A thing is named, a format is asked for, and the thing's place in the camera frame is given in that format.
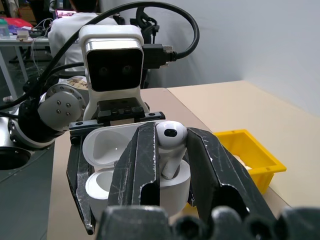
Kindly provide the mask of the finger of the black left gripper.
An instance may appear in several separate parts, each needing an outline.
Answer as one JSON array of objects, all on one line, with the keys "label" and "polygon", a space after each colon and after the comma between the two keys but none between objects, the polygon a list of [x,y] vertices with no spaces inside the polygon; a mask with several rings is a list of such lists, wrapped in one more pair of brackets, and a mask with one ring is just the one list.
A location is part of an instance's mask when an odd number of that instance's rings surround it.
[{"label": "finger of the black left gripper", "polygon": [[189,187],[189,192],[188,192],[188,200],[187,203],[191,206],[191,207],[196,207],[196,199],[195,199],[195,195],[194,195],[194,191],[193,191],[193,187],[190,186]]},{"label": "finger of the black left gripper", "polygon": [[89,195],[86,192],[86,182],[93,173],[93,166],[84,158],[82,144],[72,143],[66,176],[79,217],[88,235],[94,235],[96,232],[96,220],[89,204]]}]

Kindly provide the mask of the person in white shirt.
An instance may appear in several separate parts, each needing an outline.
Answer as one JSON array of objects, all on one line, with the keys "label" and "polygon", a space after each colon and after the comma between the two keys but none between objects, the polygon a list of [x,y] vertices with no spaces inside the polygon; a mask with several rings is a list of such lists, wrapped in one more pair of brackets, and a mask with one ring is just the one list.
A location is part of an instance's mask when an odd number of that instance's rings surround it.
[{"label": "person in white shirt", "polygon": [[[48,33],[50,52],[53,57],[76,31],[98,16],[99,0],[69,0],[69,2],[75,13],[70,17],[55,19]],[[82,49],[77,39],[60,58],[59,64],[74,64],[82,61]]]}]

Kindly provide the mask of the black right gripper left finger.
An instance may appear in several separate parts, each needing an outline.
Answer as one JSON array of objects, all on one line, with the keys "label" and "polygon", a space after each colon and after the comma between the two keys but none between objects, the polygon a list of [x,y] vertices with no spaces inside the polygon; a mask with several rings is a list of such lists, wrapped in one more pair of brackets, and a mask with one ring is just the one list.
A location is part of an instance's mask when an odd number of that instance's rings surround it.
[{"label": "black right gripper left finger", "polygon": [[108,206],[159,206],[160,167],[155,122],[139,126],[117,162]]}]

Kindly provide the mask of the white cluttered desk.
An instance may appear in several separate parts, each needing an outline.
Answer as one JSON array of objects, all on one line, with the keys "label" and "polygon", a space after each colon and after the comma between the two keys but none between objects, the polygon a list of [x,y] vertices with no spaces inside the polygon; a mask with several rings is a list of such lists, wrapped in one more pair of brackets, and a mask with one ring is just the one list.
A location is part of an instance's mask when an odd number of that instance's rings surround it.
[{"label": "white cluttered desk", "polygon": [[27,35],[26,39],[18,39],[17,36],[10,35],[7,20],[9,19],[0,17],[0,69],[10,92],[10,95],[2,98],[5,104],[11,103],[13,102],[13,100],[16,100],[18,98],[18,94],[7,68],[7,64],[4,60],[2,49],[4,49],[5,47],[14,47],[20,69],[22,71],[22,75],[24,77],[24,81],[26,82],[28,80],[28,74],[22,57],[22,47],[33,47],[34,45],[42,47],[49,46],[49,40],[46,37],[32,38]]}]

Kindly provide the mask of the white earbud charging case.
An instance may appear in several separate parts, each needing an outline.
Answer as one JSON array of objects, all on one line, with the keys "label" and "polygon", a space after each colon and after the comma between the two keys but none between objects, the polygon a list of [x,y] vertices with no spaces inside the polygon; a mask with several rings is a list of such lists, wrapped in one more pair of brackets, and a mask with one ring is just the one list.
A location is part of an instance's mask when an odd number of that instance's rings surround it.
[{"label": "white earbud charging case", "polygon": [[[85,160],[100,170],[91,173],[85,183],[89,206],[95,220],[101,219],[107,207],[114,167],[120,159],[137,128],[143,123],[101,127],[84,139],[82,153]],[[160,207],[171,217],[187,205],[191,183],[190,166],[180,162],[173,179],[160,177]]]}]

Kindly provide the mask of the laptop with pink screen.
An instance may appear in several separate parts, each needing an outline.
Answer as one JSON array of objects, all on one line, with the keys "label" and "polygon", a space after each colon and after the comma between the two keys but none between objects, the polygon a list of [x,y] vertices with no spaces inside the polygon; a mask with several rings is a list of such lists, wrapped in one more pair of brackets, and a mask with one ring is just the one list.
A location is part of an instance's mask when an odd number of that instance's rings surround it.
[{"label": "laptop with pink screen", "polygon": [[76,13],[74,10],[66,10],[66,9],[56,9],[55,10],[55,17],[57,19],[60,18],[69,18]]}]

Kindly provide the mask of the small white rounded object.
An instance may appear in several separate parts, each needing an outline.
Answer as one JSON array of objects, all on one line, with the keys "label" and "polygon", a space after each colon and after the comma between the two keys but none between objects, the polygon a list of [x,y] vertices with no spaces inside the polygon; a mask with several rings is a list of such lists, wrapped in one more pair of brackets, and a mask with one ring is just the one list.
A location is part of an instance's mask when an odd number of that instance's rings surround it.
[{"label": "small white rounded object", "polygon": [[246,165],[245,162],[242,161],[242,159],[241,159],[238,155],[233,155],[233,156],[237,159],[237,161],[238,161],[242,166],[245,167],[245,169],[246,169],[247,171],[252,169],[250,166]]}]

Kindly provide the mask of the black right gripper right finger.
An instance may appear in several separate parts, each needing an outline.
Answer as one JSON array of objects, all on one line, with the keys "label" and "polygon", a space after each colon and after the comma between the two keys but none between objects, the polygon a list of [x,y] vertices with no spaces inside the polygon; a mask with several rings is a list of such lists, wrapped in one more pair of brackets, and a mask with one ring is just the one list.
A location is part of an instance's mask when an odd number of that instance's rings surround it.
[{"label": "black right gripper right finger", "polygon": [[190,127],[186,146],[192,192],[202,221],[209,223],[212,210],[220,206],[235,210],[242,220],[247,217],[275,220],[248,171],[215,135]]}]

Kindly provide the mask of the white earbud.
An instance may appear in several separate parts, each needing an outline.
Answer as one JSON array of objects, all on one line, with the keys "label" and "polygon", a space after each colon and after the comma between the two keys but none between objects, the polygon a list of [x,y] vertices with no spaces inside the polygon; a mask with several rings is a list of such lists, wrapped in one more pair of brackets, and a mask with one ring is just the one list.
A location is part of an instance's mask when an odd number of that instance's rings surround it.
[{"label": "white earbud", "polygon": [[160,160],[164,163],[161,175],[166,180],[174,178],[187,150],[187,128],[178,121],[162,121],[156,125]]}]

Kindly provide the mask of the yellow plastic bin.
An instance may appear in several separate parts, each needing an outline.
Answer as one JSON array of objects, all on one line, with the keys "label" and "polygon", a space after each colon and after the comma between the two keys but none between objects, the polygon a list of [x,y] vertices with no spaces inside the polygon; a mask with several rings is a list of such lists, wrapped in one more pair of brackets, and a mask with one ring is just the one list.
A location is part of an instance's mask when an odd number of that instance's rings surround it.
[{"label": "yellow plastic bin", "polygon": [[251,167],[247,171],[262,194],[266,193],[274,174],[287,170],[285,165],[246,129],[215,132],[214,135],[233,157],[239,156]]}]

